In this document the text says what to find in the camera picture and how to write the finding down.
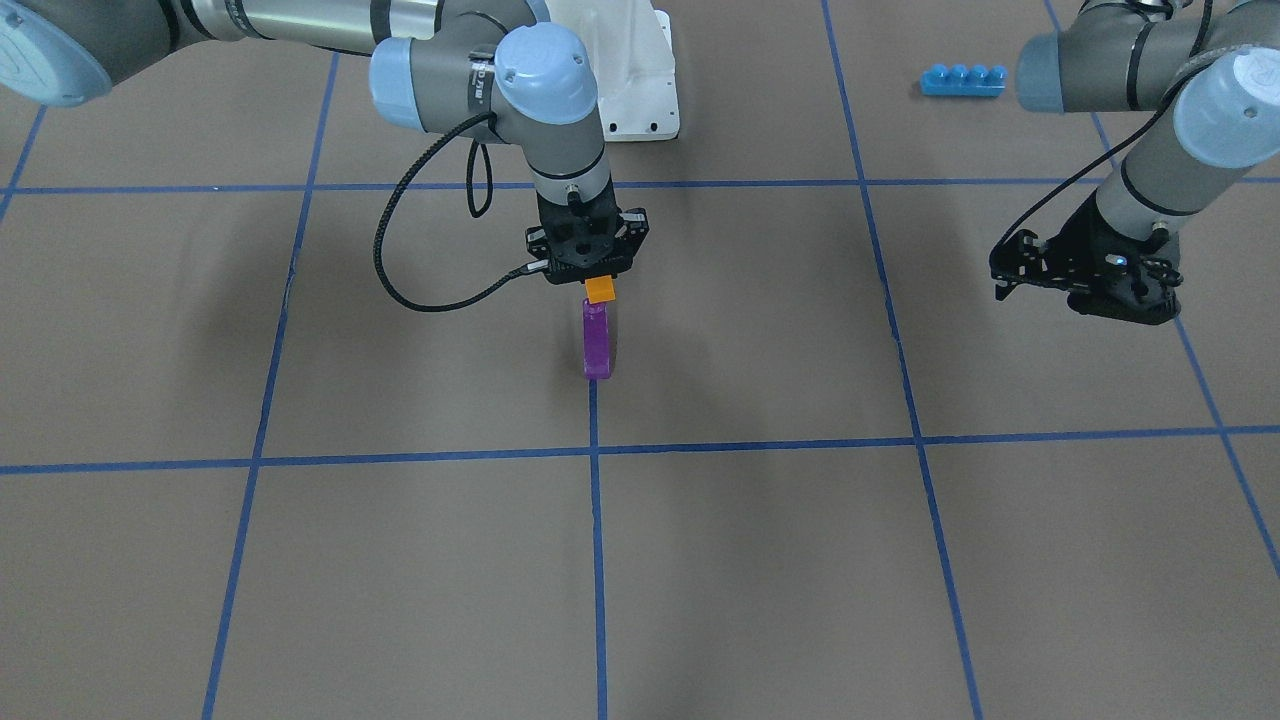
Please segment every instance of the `light blue cap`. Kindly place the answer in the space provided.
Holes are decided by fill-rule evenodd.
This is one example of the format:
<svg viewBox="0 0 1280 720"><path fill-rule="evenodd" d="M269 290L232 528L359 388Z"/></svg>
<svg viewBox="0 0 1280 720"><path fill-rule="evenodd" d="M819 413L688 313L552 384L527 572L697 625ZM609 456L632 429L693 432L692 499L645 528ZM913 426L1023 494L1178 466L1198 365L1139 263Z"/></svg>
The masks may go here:
<svg viewBox="0 0 1280 720"><path fill-rule="evenodd" d="M567 126L591 114L599 101L586 46L556 23L517 27L494 54L498 90L521 114Z"/></svg>
<svg viewBox="0 0 1280 720"><path fill-rule="evenodd" d="M408 37L388 37L378 44L369 60L369 91L374 96L374 108L387 122L422 131L410 68L412 44Z"/></svg>
<svg viewBox="0 0 1280 720"><path fill-rule="evenodd" d="M1018 102L1032 113L1061 113L1062 70L1057 58L1057 33L1037 35L1018 58Z"/></svg>
<svg viewBox="0 0 1280 720"><path fill-rule="evenodd" d="M534 18L540 23L552 22L552 12L547 8L547 0L525 0L529 9L534 12Z"/></svg>
<svg viewBox="0 0 1280 720"><path fill-rule="evenodd" d="M88 50L54 23L0 0L0 82L36 102L74 108L111 91Z"/></svg>
<svg viewBox="0 0 1280 720"><path fill-rule="evenodd" d="M1174 132L1215 168L1248 168L1280 151L1280 51L1252 47L1215 60L1179 95Z"/></svg>

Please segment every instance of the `tiled floor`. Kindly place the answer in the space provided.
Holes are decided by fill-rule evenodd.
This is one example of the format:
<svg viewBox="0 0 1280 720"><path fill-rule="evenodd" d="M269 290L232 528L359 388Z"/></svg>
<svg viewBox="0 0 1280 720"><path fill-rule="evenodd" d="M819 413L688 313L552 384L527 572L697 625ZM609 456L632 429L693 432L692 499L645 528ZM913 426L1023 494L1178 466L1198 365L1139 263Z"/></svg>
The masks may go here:
<svg viewBox="0 0 1280 720"><path fill-rule="evenodd" d="M366 60L0 91L0 717L1274 716L1280 164L1184 233L1175 324L996 304L1138 120L913 81L1078 0L660 5L684 132L609 149L653 232L600 383L577 288L384 296L428 138ZM412 297L521 261L518 150L479 222L463 154L388 240Z"/></svg>

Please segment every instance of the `black cable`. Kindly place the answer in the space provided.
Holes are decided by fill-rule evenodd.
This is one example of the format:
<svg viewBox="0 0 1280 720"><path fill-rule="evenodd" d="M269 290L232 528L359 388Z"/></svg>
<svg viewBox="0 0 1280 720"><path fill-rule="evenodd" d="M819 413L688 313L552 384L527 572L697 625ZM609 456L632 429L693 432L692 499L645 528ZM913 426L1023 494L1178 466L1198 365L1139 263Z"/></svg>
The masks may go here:
<svg viewBox="0 0 1280 720"><path fill-rule="evenodd" d="M426 167L426 164L431 160L431 158L434 158L435 154L439 152L453 138L474 128L475 126L489 122L494 118L497 118L497 115L493 113L481 113L479 115L475 115L474 118L468 118L467 120L462 122L458 127L444 133L439 140L435 141L434 145L426 149L426 152L422 152L421 158L419 158L412 165L410 165L408 172L406 172L404 177L401 178L398 183L396 183L396 188L392 190L390 199L387 200L387 208L383 210L383 217L380 220L378 220L378 232L374 233L374 270L378 273L378 279L383 283L383 290L387 291L387 295L390 295L392 299L396 300L396 302L399 302L401 305L408 307L410 310L415 310L417 313L448 313L451 310L461 310L462 307L466 307L468 305L475 305L476 302L480 302L485 297L489 297L499 287L507 284L508 282L518 277L531 275L539 272L530 269L530 265L521 265L515 270L511 270L506 275L498 278L498 282L493 283L492 286L481 291L479 295L474 295L461 302L451 302L448 305L420 305L401 295L399 291L397 291L396 287L392 286L392 281L387 277L387 269L383 268L383 240L387 237L387 227L390 224L392 215L396 214L396 206L399 205L401 197L404 195L404 191L408 190L410 183L413 182L413 178L417 177L417 173L420 173L422 168Z"/></svg>
<svg viewBox="0 0 1280 720"><path fill-rule="evenodd" d="M1213 14L1213 0L1204 0L1204 9L1201 12L1199 31L1196 33L1196 41L1192 44L1192 51L1187 55L1188 58L1194 58L1204 47L1204 40L1208 37L1208 26L1212 19L1212 14ZM1048 205L1048 202L1055 197L1057 197L1064 190L1071 187L1073 184L1079 182L1080 178L1093 172L1094 168L1097 168L1102 163L1106 163L1111 158L1115 158L1117 152L1129 147L1130 145L1137 142L1138 138L1147 135L1147 131L1155 127L1155 124L1160 122L1160 118L1165 117L1165 113L1169 111L1169 108L1174 104L1174 99L1178 97L1178 94L1181 91L1183 86L1187 85L1189 79L1196 77L1196 74L1203 69L1204 68L1199 68L1196 72L1188 73L1187 76L1181 77L1176 83L1174 83L1172 87L1165 91L1164 97L1160 99L1160 105L1156 108L1155 114L1151 115L1151 119L1143 123L1143 126L1138 128L1133 135L1124 138L1120 142L1120 145L1116 145L1111 150L1107 150L1106 152L1100 155L1097 160L1093 160L1084 168L1080 168L1078 173L1062 181L1061 184L1051 190L1048 195L1046 195L1044 197L1041 197L1034 205L1032 205L1025 213L1023 213L1016 220L1014 220L1014 224L1009 225L1009 229L1005 231L1005 234L1000 236L1000 242L1002 243L1010 237L1012 237L1014 233L1018 232L1019 225L1025 223L1027 219L1034 215L1041 208Z"/></svg>
<svg viewBox="0 0 1280 720"><path fill-rule="evenodd" d="M484 183L485 183L485 197L484 205L476 209L476 196L475 196L475 177L476 172L476 149L480 149L480 155L484 158ZM493 164L489 163L489 146L471 141L471 150L467 151L467 210L471 210L472 218L479 218L489 211L489 206L493 205Z"/></svg>

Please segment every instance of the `gray robot arm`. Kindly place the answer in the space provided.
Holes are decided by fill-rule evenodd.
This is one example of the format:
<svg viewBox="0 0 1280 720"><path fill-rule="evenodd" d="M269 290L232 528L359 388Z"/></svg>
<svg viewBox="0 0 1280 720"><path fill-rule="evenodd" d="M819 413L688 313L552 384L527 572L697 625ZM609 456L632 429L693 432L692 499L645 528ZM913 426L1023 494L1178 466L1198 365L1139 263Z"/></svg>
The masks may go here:
<svg viewBox="0 0 1280 720"><path fill-rule="evenodd" d="M1083 314L1146 324L1178 315L1179 229L1280 151L1280 1L1236 3L1194 56L1201 19L1184 19L1185 4L1089 0L1070 29L1023 50L1028 110L1157 115L1057 236L1001 238L991 255L998 300L1029 283L1068 291Z"/></svg>
<svg viewBox="0 0 1280 720"><path fill-rule="evenodd" d="M577 36L544 0L0 0L0 82L47 105L106 95L205 40L285 40L371 55L388 120L524 149L540 224L527 250L552 283L631 268L648 232L620 211L598 90Z"/></svg>

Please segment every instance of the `blue toy brick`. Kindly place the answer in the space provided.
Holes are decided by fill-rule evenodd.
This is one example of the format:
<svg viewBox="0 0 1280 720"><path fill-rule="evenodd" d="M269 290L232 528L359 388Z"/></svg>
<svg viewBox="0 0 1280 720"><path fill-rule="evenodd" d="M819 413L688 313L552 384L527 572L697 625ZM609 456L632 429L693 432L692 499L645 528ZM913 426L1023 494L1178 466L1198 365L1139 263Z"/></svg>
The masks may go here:
<svg viewBox="0 0 1280 720"><path fill-rule="evenodd" d="M933 65L920 76L920 92L952 97L1000 97L1005 91L1009 70L996 65L989 70L983 65L966 68L955 65Z"/></svg>

